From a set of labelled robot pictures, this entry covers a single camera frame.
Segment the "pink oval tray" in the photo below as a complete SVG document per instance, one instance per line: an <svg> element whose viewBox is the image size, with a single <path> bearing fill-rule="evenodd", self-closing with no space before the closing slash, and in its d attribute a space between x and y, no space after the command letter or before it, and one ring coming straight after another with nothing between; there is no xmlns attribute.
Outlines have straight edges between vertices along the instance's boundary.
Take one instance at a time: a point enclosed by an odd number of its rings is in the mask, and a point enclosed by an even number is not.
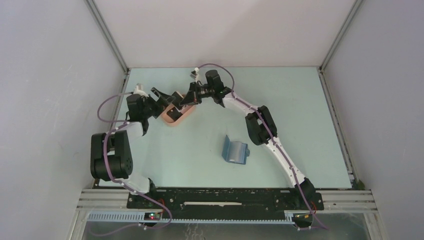
<svg viewBox="0 0 424 240"><path fill-rule="evenodd" d="M170 127L176 127L185 120L195 109L194 105L179 106L179 102L185 97L178 91L172 94L175 100L168 105L160 117Z"/></svg>

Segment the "black credit card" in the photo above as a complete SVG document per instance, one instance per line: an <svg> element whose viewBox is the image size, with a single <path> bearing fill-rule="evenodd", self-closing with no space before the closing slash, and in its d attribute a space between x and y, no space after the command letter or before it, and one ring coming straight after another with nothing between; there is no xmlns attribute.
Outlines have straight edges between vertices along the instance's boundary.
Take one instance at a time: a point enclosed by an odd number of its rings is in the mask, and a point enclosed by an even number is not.
<svg viewBox="0 0 424 240"><path fill-rule="evenodd" d="M183 114L179 111L179 109L175 106L170 109L166 115L172 119L172 121L176 122Z"/></svg>

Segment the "blue card holder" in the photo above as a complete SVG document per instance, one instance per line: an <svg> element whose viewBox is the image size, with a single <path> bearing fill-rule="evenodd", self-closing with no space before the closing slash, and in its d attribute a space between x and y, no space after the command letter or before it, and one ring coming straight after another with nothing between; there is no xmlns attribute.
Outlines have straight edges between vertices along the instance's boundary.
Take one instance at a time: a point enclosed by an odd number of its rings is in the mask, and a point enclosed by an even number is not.
<svg viewBox="0 0 424 240"><path fill-rule="evenodd" d="M247 143L231 141L229 136L226 135L221 156L227 163L245 165L250 156L250 150Z"/></svg>

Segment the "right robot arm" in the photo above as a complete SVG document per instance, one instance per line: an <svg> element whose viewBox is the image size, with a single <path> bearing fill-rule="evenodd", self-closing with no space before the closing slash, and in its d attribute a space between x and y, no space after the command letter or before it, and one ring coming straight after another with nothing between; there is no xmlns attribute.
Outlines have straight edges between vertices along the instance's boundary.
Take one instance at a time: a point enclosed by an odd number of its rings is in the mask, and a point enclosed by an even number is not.
<svg viewBox="0 0 424 240"><path fill-rule="evenodd" d="M200 82L199 68L197 67L191 71L190 76L194 81L190 83L188 92L180 104L194 106L201 104L205 98L212 98L216 104L243 114L247 133L252 143L257 146L265 146L270 151L292 185L291 204L297 209L304 209L308 206L316 193L316 188L284 149L268 107L256 106L242 99L235 93L233 87L224 85L221 76L215 69L205 73L206 83Z"/></svg>

